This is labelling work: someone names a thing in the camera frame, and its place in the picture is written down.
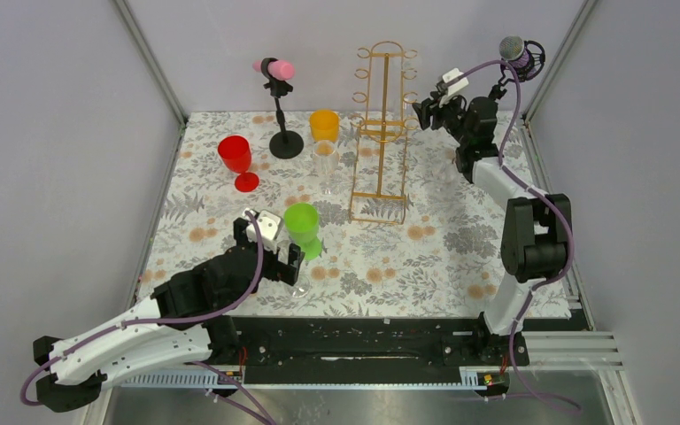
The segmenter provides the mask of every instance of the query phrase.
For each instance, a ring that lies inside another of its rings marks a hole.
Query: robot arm
[[[542,199],[557,207],[571,223],[569,199],[561,194],[546,195],[537,188],[518,184],[500,164],[493,142],[497,126],[497,100],[504,96],[501,81],[488,97],[476,97],[470,104],[458,94],[464,75],[442,77],[437,91],[420,104],[413,104],[421,129],[444,128],[460,145],[455,163],[470,183],[484,189],[505,210],[501,258],[505,276],[497,295],[478,318],[471,338],[471,351],[485,362],[498,362],[508,354],[509,335],[514,322],[515,341],[522,340],[520,311],[535,283],[557,276],[568,260],[568,234],[560,219]]]
[[[304,254],[291,244],[287,261],[280,261],[285,252],[276,241],[282,219],[266,211],[247,211],[257,218],[261,230],[264,251],[260,278],[295,284]],[[228,316],[170,325],[154,321],[215,312],[233,304],[249,289],[258,247],[256,232],[244,217],[245,213],[234,221],[236,246],[191,270],[174,274],[124,313],[78,336],[35,340],[35,362],[43,365],[56,361],[48,369],[49,374],[36,383],[38,401],[54,412],[66,412],[92,402],[101,390],[151,370],[231,358],[239,347],[236,332],[227,323]],[[128,321],[143,319],[150,323],[124,326]],[[113,330],[82,344],[104,329]],[[77,344],[79,348],[71,350]]]

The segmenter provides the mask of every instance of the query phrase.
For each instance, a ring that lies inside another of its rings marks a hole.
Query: wine glass
[[[293,291],[290,294],[294,298],[303,298],[309,293],[311,288],[312,283],[311,280],[309,280],[309,276],[302,274],[298,277],[298,282],[293,285]]]
[[[455,159],[444,160],[431,170],[431,176],[437,182],[437,191],[451,190],[461,175],[455,165]]]
[[[324,195],[332,195],[333,189],[329,183],[330,177],[340,164],[340,154],[335,149],[335,144],[328,140],[318,141],[313,148],[312,161],[314,169],[319,175],[320,191]]]
[[[251,192],[259,186],[259,177],[248,173],[251,166],[251,148],[249,141],[240,135],[230,135],[218,144],[218,154],[228,170],[238,173],[236,189]]]

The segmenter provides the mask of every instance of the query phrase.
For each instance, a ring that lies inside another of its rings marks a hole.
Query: black microphone stand
[[[285,129],[285,114],[280,108],[280,98],[293,91],[293,86],[286,81],[276,79],[269,73],[269,64],[276,60],[276,58],[264,58],[261,66],[262,75],[268,79],[264,87],[269,89],[270,96],[274,97],[275,117],[280,126],[280,133],[276,133],[270,139],[270,152],[276,158],[290,159],[295,158],[304,149],[304,139],[295,131]]]

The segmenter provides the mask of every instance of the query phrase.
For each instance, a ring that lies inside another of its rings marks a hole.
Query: gray microphone
[[[540,71],[525,45],[517,35],[505,37],[499,44],[499,55],[517,71],[520,82],[531,80]]]

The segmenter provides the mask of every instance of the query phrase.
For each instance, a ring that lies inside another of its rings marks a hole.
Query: green plastic cup
[[[304,252],[304,259],[319,257],[321,241],[317,237],[319,233],[319,213],[316,208],[305,203],[293,204],[285,210],[285,215],[282,217],[285,220],[285,228],[288,229],[290,238]]]

